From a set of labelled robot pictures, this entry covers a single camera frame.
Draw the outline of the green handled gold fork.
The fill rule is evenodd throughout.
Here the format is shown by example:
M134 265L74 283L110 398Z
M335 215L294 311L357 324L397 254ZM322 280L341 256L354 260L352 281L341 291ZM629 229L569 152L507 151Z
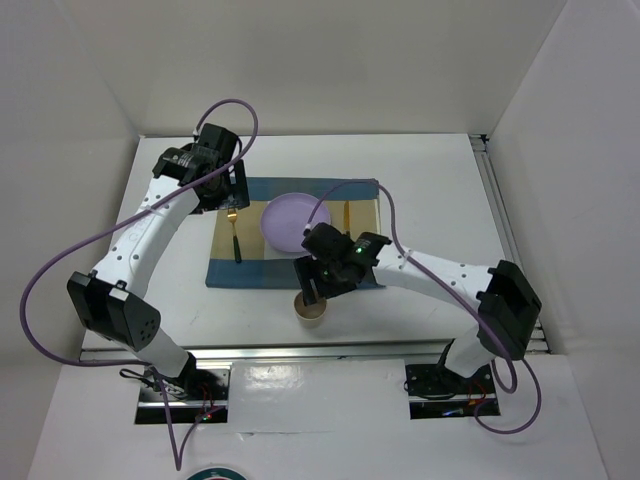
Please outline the green handled gold fork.
M228 210L227 219L231 225L234 260L236 263L240 264L242 262L242 253L236 229L237 210L235 208L230 208Z

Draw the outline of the beige cup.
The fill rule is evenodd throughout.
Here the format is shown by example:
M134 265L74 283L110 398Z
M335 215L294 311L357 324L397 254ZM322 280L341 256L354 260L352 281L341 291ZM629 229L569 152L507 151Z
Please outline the beige cup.
M322 323L327 309L327 301L324 298L318 298L315 303L306 305L303 293L299 292L294 298L293 308L298 323L303 328L313 329Z

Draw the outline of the purple plate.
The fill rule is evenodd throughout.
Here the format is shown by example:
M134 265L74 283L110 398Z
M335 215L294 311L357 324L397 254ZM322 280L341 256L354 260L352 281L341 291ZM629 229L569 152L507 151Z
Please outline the purple plate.
M306 193L286 193L271 200L260 217L265 243L286 254L304 252L304 231L318 199Z

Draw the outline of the blue tan white placemat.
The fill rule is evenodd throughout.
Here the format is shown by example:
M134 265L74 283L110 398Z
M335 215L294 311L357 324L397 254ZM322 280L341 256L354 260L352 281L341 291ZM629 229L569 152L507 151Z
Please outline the blue tan white placemat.
M261 214L267 204L280 195L298 192L320 198L341 182L335 178L250 178L250 206L239 212L236 222L242 262L238 264L234 260L231 225L227 213L220 211L216 216L205 285L226 289L297 290L299 283L293 260L299 254L279 252L265 243L260 231ZM379 193L375 186L368 183L342 186L325 199L323 207L329 212L329 223L342 232L345 201L350 202L352 238L363 232L380 231Z

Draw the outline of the green handled gold knife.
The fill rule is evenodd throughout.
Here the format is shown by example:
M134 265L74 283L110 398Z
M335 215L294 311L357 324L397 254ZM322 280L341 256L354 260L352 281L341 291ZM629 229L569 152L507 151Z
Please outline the green handled gold knife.
M345 201L343 205L343 230L350 237L350 202Z

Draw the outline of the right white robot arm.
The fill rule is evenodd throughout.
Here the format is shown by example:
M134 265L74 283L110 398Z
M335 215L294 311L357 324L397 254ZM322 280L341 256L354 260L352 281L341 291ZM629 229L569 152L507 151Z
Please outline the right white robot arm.
M413 291L469 313L475 326L450 342L436 369L438 384L448 392L460 391L496 358L521 361L526 355L542 304L512 262L457 263L371 232L351 239L326 223L306 231L302 247L294 270L307 306L369 285Z

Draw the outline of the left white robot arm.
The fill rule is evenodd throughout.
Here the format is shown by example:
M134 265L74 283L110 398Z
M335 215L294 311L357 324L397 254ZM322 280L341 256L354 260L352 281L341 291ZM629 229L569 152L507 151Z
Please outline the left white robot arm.
M160 312L144 297L158 261L189 215L249 205L242 162L234 174L207 177L231 161L240 143L235 133L207 124L195 142L163 152L138 209L141 219L124 229L89 274L76 272L67 283L82 325L154 367L163 389L176 399L220 393L220 380L198 369L195 357L162 330Z

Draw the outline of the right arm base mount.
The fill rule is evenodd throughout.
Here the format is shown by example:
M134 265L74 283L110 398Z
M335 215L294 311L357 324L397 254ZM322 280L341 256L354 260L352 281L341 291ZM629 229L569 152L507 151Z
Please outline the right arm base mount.
M499 416L496 386L488 365L473 377L446 377L436 364L405 366L403 388L408 395L410 418L453 419L473 417L477 406L480 416Z

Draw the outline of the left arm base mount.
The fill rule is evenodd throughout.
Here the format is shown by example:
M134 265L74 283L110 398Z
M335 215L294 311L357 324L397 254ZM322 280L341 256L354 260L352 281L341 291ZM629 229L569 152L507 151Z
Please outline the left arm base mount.
M216 378L216 386L198 386L194 393L186 393L165 382L171 420L174 424L187 425L193 423L198 415L203 415L202 424L224 424L228 421L231 363L202 361L198 367ZM135 382L139 387L134 423L165 425L163 396L152 375L147 370L138 373L132 369L122 368L119 376Z

